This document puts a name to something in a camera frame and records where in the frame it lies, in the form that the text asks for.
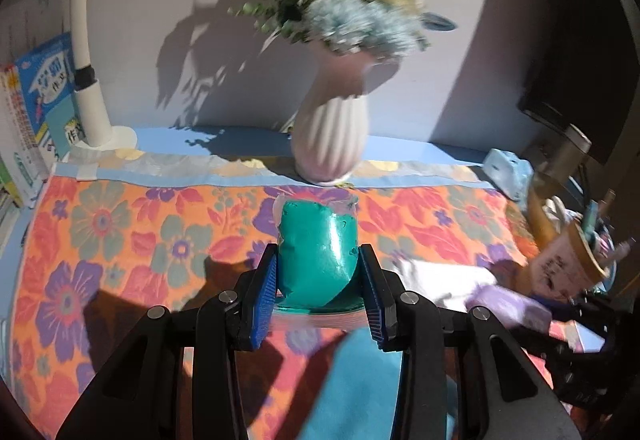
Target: silver bolt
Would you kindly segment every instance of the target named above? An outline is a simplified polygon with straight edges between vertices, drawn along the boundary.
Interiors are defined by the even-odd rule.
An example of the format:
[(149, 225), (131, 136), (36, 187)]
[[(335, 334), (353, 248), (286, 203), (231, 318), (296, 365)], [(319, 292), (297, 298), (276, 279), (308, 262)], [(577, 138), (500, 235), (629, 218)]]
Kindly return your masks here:
[(487, 319), (489, 319), (489, 317), (491, 316), (491, 312), (489, 312), (489, 309), (485, 308), (484, 306), (474, 306), (471, 314), (473, 314), (473, 316), (480, 321), (487, 321)]
[(238, 293), (236, 293), (236, 291), (234, 290), (223, 290), (223, 292), (220, 292), (218, 299), (220, 299), (222, 303), (226, 303), (227, 305), (229, 305), (230, 303), (233, 303), (236, 299), (238, 299)]
[(160, 305), (152, 306), (146, 311), (146, 316), (149, 319), (160, 319), (164, 315), (164, 307)]
[(400, 294), (400, 301), (402, 301), (403, 303), (407, 303), (407, 305), (415, 305), (416, 303), (418, 303), (419, 299), (420, 296), (418, 296), (415, 292), (406, 291)]

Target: lamp base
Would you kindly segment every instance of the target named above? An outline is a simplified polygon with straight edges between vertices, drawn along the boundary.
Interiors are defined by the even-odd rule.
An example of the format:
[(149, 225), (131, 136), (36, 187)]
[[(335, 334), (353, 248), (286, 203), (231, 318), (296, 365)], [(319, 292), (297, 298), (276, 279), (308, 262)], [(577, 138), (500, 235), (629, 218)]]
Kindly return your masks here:
[(113, 134), (111, 139), (102, 146), (89, 146), (85, 141), (78, 141), (76, 146), (84, 149), (95, 149), (96, 151), (107, 151), (109, 149), (118, 149), (120, 147), (136, 149), (138, 146), (138, 136), (132, 128), (127, 126), (114, 126), (112, 129)]

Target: orange floral fabric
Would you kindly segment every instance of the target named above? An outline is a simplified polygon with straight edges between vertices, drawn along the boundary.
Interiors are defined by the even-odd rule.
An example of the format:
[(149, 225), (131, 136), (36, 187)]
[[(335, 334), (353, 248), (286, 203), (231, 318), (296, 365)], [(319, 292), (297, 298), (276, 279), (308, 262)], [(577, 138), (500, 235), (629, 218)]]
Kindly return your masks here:
[[(492, 190), (149, 189), (52, 177), (25, 246), (10, 338), (13, 392), (34, 426), (54, 438), (146, 308), (192, 308), (231, 289), (276, 240), (279, 194), (319, 202), (357, 195), (359, 240), (373, 245), (383, 266), (398, 258), (523, 264), (536, 252), (520, 213)], [(239, 355), (253, 438), (294, 438), (343, 337), (329, 329), (272, 332), (258, 352)], [(188, 374), (188, 351), (185, 364)], [(183, 396), (189, 385), (187, 377)], [(187, 431), (188, 420), (180, 427)]]

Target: pink and white vase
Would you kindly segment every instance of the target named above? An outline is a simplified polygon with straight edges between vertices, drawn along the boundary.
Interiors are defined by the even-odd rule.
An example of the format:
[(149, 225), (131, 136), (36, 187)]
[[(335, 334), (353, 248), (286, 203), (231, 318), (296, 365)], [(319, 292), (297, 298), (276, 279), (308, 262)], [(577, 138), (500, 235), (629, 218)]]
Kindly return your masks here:
[(368, 52), (340, 56), (310, 43), (320, 68), (296, 115), (291, 147), (296, 171), (319, 186), (344, 182), (360, 162), (369, 134), (364, 77), (378, 60)]

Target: purple soap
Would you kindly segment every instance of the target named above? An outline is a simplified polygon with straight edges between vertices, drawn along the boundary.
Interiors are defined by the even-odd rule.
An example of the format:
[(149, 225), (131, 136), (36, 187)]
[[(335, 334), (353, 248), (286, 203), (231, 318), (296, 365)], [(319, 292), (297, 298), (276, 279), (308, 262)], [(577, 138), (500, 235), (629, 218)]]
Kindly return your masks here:
[(478, 287), (465, 301), (465, 306), (467, 310), (486, 306), (505, 328), (524, 326), (543, 334), (549, 333), (551, 312), (537, 301), (505, 287)]

